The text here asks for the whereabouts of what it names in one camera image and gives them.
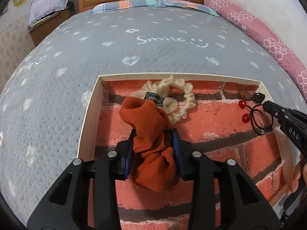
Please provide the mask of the person's right hand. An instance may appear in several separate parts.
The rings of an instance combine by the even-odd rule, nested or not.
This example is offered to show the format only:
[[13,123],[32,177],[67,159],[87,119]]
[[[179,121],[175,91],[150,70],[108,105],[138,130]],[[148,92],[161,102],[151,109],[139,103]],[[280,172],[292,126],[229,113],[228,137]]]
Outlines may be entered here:
[[304,182],[307,183],[307,167],[306,167],[306,159],[300,154],[300,161],[295,167],[294,178],[288,184],[286,194],[290,195],[297,191],[299,187],[299,180],[303,178]]

